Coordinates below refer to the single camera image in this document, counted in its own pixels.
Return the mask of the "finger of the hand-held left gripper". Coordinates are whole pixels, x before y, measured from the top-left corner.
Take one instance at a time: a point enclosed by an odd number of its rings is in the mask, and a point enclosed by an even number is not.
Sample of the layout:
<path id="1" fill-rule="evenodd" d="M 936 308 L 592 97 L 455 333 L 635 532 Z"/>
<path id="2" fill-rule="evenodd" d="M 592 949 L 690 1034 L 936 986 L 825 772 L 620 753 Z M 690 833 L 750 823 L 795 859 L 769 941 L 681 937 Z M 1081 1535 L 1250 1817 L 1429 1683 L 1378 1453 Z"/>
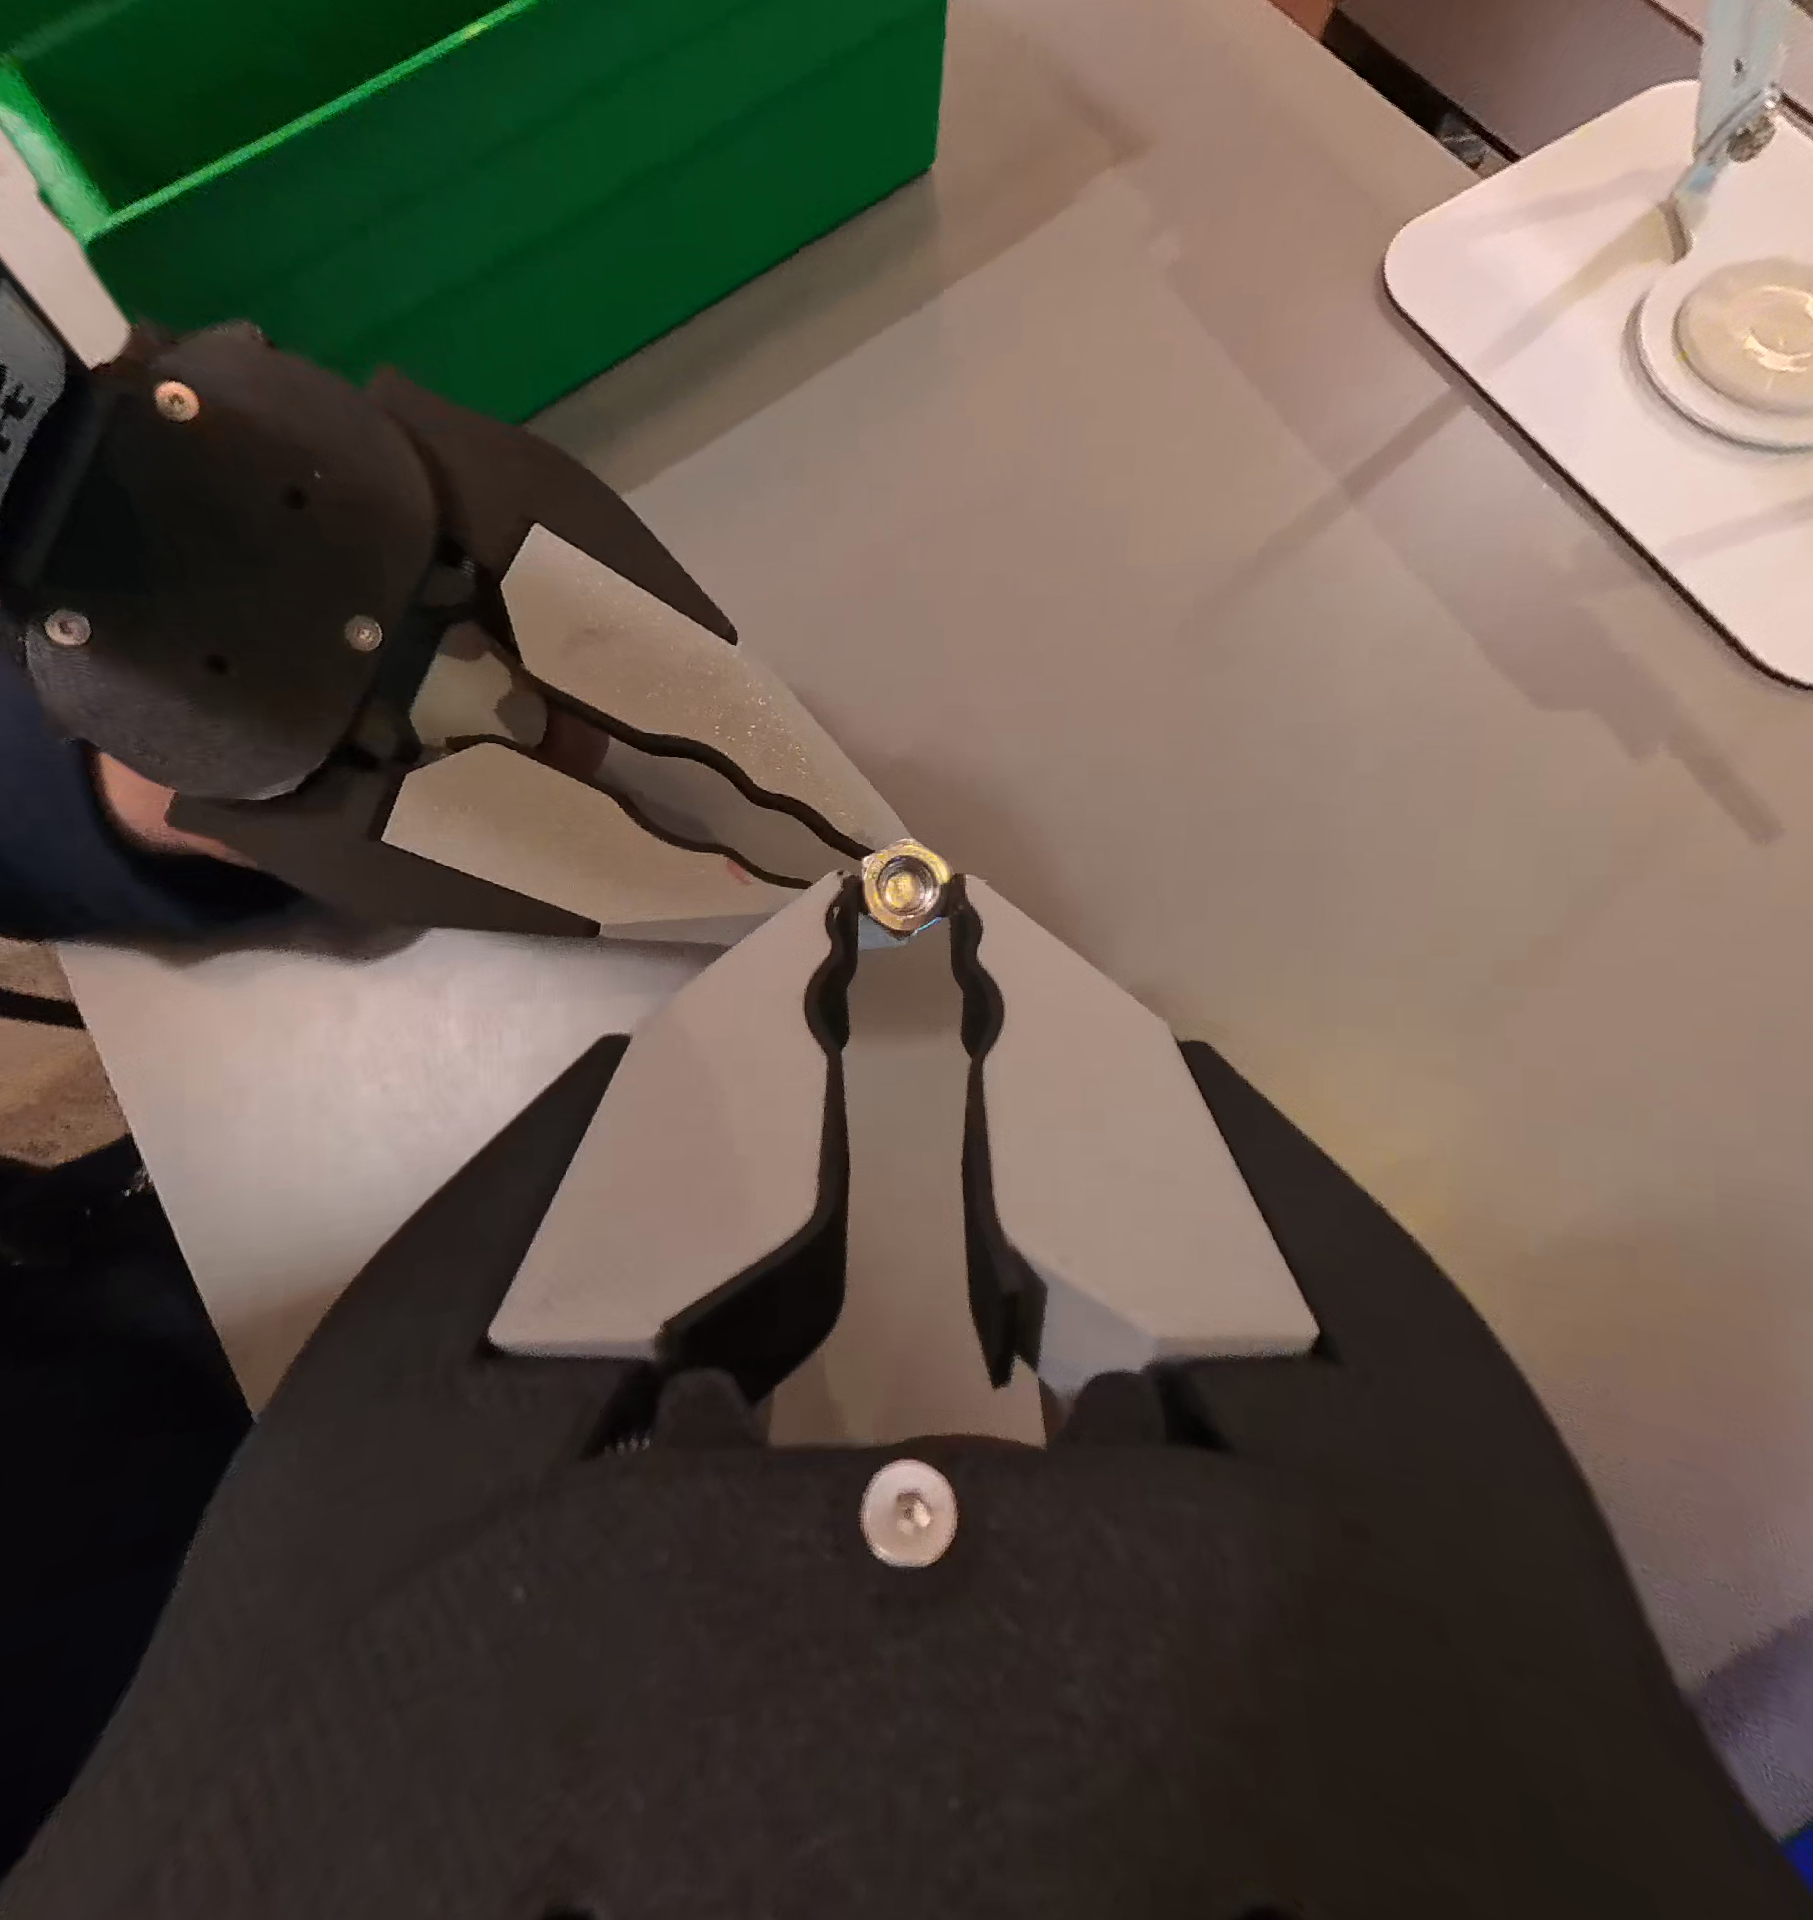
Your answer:
<path id="1" fill-rule="evenodd" d="M 572 913 L 609 944 L 736 946 L 846 876 L 846 856 L 809 828 L 759 856 L 741 828 L 658 826 L 631 797 L 495 739 L 408 772 L 379 839 Z"/>
<path id="2" fill-rule="evenodd" d="M 710 772 L 759 819 L 842 856 L 907 835 L 798 692 L 750 651 L 534 525 L 503 578 L 518 657 L 553 703 L 635 756 Z"/>

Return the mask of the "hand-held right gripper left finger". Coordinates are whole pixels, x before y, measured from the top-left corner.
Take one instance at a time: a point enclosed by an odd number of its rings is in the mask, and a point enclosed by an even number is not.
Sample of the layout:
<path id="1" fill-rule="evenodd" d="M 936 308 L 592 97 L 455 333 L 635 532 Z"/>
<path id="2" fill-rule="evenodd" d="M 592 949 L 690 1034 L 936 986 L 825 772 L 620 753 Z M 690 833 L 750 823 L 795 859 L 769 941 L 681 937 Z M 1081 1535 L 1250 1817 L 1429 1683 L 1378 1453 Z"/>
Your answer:
<path id="1" fill-rule="evenodd" d="M 855 883 L 824 877 L 624 1046 L 486 1331 L 769 1399 L 846 1305 Z"/>

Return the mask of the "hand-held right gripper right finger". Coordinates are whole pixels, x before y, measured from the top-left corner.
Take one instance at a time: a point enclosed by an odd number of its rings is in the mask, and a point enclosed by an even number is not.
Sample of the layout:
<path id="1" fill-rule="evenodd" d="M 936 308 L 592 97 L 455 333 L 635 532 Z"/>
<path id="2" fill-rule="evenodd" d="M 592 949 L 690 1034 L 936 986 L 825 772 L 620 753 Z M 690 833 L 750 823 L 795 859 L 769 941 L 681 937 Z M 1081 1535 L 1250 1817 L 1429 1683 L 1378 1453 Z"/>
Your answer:
<path id="1" fill-rule="evenodd" d="M 1175 1034 L 980 877 L 957 883 L 968 1308 L 992 1382 L 1319 1342 Z"/>

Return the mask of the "silver hex nut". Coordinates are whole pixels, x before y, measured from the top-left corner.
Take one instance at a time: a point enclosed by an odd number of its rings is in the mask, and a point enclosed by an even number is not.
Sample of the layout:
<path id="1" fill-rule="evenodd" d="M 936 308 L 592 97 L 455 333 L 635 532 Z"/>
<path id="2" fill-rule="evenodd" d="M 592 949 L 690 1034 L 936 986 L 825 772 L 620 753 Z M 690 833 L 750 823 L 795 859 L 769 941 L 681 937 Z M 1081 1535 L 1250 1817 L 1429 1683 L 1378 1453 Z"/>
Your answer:
<path id="1" fill-rule="evenodd" d="M 949 862 L 917 839 L 897 839 L 860 862 L 860 911 L 907 930 L 947 917 L 951 890 Z"/>

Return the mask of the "green plastic bin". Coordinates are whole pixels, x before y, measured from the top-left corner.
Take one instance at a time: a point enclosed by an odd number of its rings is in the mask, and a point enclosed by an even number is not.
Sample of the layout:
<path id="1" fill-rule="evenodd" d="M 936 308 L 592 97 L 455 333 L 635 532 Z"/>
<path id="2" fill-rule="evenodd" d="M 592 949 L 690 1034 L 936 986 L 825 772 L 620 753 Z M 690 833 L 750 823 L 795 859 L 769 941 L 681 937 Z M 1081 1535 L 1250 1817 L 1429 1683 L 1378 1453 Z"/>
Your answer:
<path id="1" fill-rule="evenodd" d="M 0 3 L 126 322 L 527 421 L 920 179 L 947 3 Z"/>

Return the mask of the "person's left forearm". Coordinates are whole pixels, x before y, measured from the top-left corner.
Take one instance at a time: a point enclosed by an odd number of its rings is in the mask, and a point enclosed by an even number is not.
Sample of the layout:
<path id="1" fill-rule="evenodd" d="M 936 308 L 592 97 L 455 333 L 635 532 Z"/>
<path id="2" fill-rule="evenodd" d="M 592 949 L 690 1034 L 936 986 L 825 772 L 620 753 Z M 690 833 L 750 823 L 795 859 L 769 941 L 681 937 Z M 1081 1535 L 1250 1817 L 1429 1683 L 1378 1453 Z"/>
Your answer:
<path id="1" fill-rule="evenodd" d="M 278 877 L 130 847 L 96 805 L 91 744 L 62 736 L 0 642 L 0 937 L 199 941 L 300 903 Z"/>

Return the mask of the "person's left hand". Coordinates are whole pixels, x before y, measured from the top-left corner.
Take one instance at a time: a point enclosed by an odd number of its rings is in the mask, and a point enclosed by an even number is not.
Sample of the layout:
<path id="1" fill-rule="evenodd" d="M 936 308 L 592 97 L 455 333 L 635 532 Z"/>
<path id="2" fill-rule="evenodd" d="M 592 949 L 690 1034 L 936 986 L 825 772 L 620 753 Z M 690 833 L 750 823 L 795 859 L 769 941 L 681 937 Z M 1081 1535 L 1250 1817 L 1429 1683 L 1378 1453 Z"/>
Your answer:
<path id="1" fill-rule="evenodd" d="M 158 859 L 212 859 L 234 868 L 257 873 L 242 853 L 219 847 L 216 839 L 180 828 L 171 823 L 174 794 L 125 761 L 91 747 L 91 782 L 96 805 L 113 828 L 135 849 Z"/>

